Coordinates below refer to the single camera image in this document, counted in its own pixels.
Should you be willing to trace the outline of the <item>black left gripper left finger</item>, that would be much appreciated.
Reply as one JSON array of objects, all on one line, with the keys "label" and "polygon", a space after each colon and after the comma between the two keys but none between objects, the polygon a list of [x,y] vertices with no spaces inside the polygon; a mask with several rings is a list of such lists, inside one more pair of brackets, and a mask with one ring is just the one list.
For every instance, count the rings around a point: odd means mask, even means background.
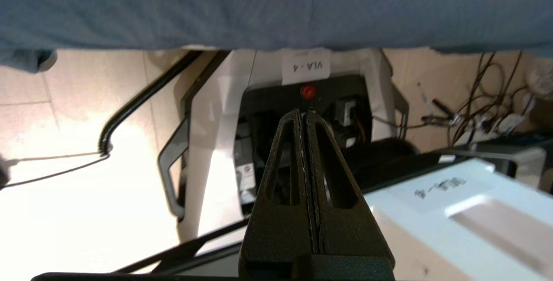
[{"label": "black left gripper left finger", "polygon": [[[313,160],[315,113],[298,109],[279,121],[239,256],[240,273],[291,273],[301,256],[319,250],[318,186]],[[282,155],[289,152],[288,198],[276,192]]]}]

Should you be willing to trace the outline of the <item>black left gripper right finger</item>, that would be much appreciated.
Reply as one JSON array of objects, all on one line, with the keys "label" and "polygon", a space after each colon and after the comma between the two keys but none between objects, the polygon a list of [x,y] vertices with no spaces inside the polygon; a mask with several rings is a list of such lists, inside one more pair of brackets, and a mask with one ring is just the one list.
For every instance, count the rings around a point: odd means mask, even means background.
[{"label": "black left gripper right finger", "polygon": [[394,256],[330,126],[304,116],[313,273],[392,273]]}]

